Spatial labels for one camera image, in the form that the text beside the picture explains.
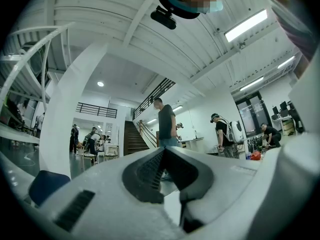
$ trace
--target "vent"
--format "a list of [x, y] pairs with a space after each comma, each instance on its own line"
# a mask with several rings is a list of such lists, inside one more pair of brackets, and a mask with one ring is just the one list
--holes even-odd
[[95, 193], [88, 190], [78, 193], [71, 204], [55, 220], [55, 224], [69, 232], [84, 213], [94, 196]]

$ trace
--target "white backpack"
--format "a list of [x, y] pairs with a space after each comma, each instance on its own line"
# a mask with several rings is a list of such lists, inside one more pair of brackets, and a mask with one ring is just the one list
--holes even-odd
[[219, 119], [218, 122], [222, 122], [222, 123], [226, 124], [226, 134], [224, 133], [224, 131], [222, 131], [223, 135], [227, 138], [228, 141], [233, 142], [234, 136], [233, 136], [231, 125], [229, 123], [227, 123], [227, 121], [224, 119]]

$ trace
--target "stair railing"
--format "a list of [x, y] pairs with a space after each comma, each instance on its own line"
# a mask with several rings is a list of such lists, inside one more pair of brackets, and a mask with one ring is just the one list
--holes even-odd
[[152, 145], [156, 148], [159, 147], [159, 139], [142, 123], [142, 120], [136, 123], [141, 137], [145, 136]]

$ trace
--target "red bag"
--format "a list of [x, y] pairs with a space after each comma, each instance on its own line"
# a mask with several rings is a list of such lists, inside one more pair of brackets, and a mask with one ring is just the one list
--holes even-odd
[[260, 160], [261, 159], [261, 153], [259, 151], [254, 151], [251, 154], [250, 160]]

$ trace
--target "computer monitor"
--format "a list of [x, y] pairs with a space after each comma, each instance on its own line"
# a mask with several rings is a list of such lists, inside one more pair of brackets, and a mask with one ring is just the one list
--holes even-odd
[[277, 108], [276, 106], [274, 106], [274, 107], [272, 108], [272, 110], [273, 110], [273, 113], [274, 113], [275, 115], [278, 115], [278, 114], [279, 114], [278, 108]]
[[280, 104], [280, 108], [282, 111], [287, 110], [287, 103], [284, 101]]

